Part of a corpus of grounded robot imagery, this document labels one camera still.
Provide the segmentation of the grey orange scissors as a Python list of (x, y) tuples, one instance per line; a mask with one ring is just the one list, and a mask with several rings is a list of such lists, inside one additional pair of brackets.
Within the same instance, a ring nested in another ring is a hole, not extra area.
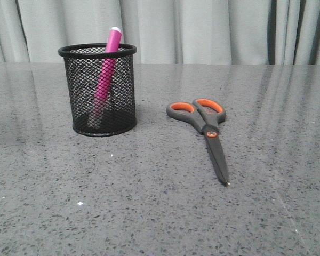
[(217, 102), (199, 98), (188, 102), (174, 102), (166, 106), (169, 117), (191, 124), (206, 141), (215, 173), (219, 181), (230, 185), (229, 171), (219, 139), (219, 124), (226, 119), (225, 109)]

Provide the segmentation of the pink marker pen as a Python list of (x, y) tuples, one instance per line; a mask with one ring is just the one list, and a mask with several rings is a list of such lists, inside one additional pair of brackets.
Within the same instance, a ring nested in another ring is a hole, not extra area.
[[(121, 41), (122, 32), (118, 27), (112, 27), (109, 32), (105, 53), (117, 52)], [(89, 115), (88, 126), (99, 129), (103, 117), (103, 111), (108, 99), (110, 84), (114, 73), (116, 59), (105, 58), (102, 62), (96, 90), (94, 94), (93, 107)]]

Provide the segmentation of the black mesh pen holder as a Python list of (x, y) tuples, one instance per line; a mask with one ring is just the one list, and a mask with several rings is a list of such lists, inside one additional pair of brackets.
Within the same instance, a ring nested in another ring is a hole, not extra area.
[(129, 131), (137, 124), (133, 56), (137, 48), (120, 44), (107, 52), (103, 43), (64, 46), (63, 57), (73, 129), (90, 137)]

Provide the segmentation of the grey-white curtain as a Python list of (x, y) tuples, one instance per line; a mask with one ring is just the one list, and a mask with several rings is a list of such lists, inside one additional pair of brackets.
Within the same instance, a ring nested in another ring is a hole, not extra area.
[(59, 62), (111, 27), (138, 63), (320, 65), (320, 1), (0, 1), (0, 62)]

